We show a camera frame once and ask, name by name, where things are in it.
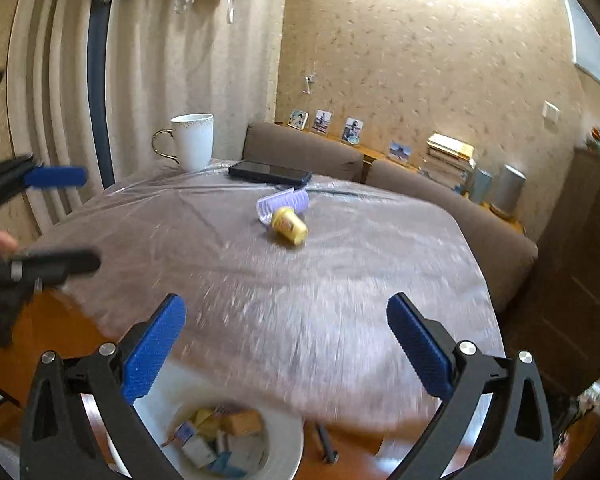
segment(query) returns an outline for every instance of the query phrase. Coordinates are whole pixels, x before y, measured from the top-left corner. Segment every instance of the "light switch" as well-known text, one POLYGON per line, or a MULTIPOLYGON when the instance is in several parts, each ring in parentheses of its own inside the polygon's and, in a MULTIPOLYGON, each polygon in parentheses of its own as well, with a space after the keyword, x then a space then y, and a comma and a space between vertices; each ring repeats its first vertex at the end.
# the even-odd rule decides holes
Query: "light switch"
POLYGON ((560 110, 557 106, 552 105, 549 101, 544 102, 542 107, 542 117, 547 121, 551 121, 553 124, 558 123, 558 117, 560 116, 560 110))

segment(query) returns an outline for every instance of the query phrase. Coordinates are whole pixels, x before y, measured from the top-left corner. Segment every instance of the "curtain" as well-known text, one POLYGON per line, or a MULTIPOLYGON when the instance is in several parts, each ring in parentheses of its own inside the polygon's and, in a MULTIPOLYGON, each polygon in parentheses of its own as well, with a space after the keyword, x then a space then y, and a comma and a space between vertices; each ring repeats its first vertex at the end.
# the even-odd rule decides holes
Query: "curtain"
MULTIPOLYGON (((107 33, 106 114, 121 178, 157 160, 152 133, 185 113, 214 115, 214 156, 240 159, 247 124, 274 117, 285 0, 113 0, 107 33)), ((45 233, 102 191, 86 72, 91 0, 19 0, 7 62, 15 153, 89 170, 83 189, 30 190, 45 233)))

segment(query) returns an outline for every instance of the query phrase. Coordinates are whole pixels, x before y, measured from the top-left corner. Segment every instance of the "brown tablecloth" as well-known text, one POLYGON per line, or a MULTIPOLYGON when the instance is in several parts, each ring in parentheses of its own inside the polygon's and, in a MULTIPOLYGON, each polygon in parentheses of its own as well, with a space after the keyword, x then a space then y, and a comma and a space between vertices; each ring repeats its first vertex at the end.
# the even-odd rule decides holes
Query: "brown tablecloth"
POLYGON ((456 340, 504 355, 486 283, 448 213, 314 175, 310 232, 294 248, 256 216, 276 189, 232 180, 228 165, 135 174, 37 243, 102 251, 99 272, 69 290, 105 336, 119 339, 174 292, 188 314, 172 355, 236 394, 366 430, 426 424, 438 405, 387 325, 396 292, 456 340))

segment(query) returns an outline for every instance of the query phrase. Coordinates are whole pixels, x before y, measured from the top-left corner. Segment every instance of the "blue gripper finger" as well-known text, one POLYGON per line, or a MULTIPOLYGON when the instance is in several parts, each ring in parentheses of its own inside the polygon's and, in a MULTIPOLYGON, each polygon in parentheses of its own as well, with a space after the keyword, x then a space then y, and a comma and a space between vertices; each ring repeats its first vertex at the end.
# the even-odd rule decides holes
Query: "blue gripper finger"
POLYGON ((122 396, 126 402, 133 404, 134 400, 149 393, 186 317, 187 309, 181 297, 169 294, 160 304, 151 325, 123 363, 122 396))
POLYGON ((89 174, 86 168, 78 166, 56 166, 34 168, 24 176, 27 187, 46 189, 48 187, 82 187, 89 174))
POLYGON ((453 394, 453 365, 424 325, 422 315, 403 294, 386 307, 386 319, 430 396, 447 402, 453 394))

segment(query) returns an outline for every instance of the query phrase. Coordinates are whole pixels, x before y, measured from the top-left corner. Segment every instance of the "yellow bottle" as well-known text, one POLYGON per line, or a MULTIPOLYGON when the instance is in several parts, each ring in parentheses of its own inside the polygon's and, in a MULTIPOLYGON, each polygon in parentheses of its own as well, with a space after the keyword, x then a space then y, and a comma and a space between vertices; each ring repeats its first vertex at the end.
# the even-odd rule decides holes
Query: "yellow bottle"
POLYGON ((298 218, 292 207, 276 209, 271 218, 271 227, 291 240, 293 245, 299 245, 309 234, 306 224, 298 218))

